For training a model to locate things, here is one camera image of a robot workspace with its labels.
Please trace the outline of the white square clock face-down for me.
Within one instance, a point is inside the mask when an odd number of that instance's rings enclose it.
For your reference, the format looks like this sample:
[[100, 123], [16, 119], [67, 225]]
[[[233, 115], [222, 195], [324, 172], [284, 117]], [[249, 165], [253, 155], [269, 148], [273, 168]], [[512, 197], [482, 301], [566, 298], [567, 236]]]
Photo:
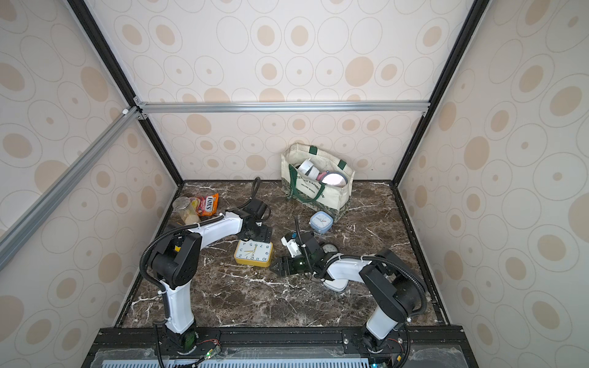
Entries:
[[337, 293], [342, 293], [345, 291], [346, 287], [348, 286], [348, 280], [346, 279], [336, 279], [333, 281], [325, 280], [323, 282], [325, 288], [335, 291]]

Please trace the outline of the blue square clock white face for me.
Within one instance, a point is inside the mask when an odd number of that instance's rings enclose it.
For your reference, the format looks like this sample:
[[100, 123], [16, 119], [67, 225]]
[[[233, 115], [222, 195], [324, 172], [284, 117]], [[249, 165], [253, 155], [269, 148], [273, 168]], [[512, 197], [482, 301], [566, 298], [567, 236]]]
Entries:
[[309, 220], [309, 225], [317, 234], [327, 233], [334, 224], [334, 219], [324, 211], [318, 211]]

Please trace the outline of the yellow rectangular alarm clock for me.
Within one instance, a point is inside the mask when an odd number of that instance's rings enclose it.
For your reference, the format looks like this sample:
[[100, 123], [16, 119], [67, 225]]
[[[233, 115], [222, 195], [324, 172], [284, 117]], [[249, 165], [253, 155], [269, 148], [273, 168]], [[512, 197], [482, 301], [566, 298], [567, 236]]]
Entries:
[[235, 261], [240, 265], [268, 268], [273, 254], [271, 242], [256, 242], [240, 240], [234, 253]]

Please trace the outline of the small black round clock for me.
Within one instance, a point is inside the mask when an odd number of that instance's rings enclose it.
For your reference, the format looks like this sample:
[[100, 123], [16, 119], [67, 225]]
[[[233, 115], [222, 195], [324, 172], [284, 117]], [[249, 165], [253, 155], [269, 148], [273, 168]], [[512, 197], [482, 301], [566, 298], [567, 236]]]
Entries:
[[337, 247], [331, 243], [325, 243], [322, 245], [321, 248], [323, 253], [325, 253], [326, 255], [335, 255], [339, 253]]

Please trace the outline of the small white round clock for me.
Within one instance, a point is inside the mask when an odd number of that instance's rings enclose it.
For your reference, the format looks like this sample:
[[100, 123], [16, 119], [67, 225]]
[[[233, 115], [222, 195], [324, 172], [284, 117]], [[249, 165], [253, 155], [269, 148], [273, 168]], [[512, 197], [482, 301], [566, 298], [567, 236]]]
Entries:
[[321, 170], [310, 159], [306, 159], [301, 163], [297, 171], [311, 180], [317, 180], [321, 173]]

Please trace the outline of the blue round clock beige face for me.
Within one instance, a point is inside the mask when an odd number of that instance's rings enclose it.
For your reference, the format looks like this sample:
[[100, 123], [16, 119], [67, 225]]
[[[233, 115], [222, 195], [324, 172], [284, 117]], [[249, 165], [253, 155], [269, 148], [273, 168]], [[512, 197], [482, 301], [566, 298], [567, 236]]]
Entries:
[[321, 182], [329, 186], [343, 188], [348, 184], [348, 179], [343, 174], [334, 172], [326, 173], [322, 177]]

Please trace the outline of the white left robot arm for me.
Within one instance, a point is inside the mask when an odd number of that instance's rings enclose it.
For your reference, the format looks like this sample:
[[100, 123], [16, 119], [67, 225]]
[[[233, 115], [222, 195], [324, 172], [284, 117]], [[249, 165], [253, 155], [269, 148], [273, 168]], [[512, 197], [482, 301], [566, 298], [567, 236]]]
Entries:
[[265, 224], [271, 216], [267, 204], [256, 197], [262, 180], [252, 184], [245, 204], [227, 209], [218, 216], [190, 225], [173, 227], [147, 246], [140, 260], [142, 277], [159, 288], [164, 302], [164, 332], [181, 354], [194, 350], [197, 341], [195, 317], [190, 300], [193, 280], [202, 249], [230, 236], [236, 236], [236, 262], [267, 268], [273, 254], [272, 228]]

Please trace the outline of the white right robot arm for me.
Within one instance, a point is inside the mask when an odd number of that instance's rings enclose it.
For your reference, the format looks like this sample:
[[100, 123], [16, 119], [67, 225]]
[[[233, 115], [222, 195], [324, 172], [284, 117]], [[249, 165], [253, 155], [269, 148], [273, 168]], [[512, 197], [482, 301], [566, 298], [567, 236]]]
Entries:
[[362, 330], [362, 343], [371, 353], [383, 350], [391, 332], [426, 312], [425, 283], [389, 249], [373, 255], [345, 255], [331, 243], [320, 243], [312, 232], [285, 236], [282, 244], [289, 255], [270, 266], [278, 276], [309, 274], [337, 292], [349, 282], [365, 285], [377, 304]]

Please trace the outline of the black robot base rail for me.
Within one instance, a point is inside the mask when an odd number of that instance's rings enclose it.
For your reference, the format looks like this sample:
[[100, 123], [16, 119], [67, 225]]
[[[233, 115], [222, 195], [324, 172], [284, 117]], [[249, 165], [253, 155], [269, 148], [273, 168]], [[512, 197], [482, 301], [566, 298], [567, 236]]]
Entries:
[[475, 367], [464, 330], [407, 327], [369, 351], [360, 328], [199, 328], [181, 354], [161, 330], [102, 329], [84, 367]]

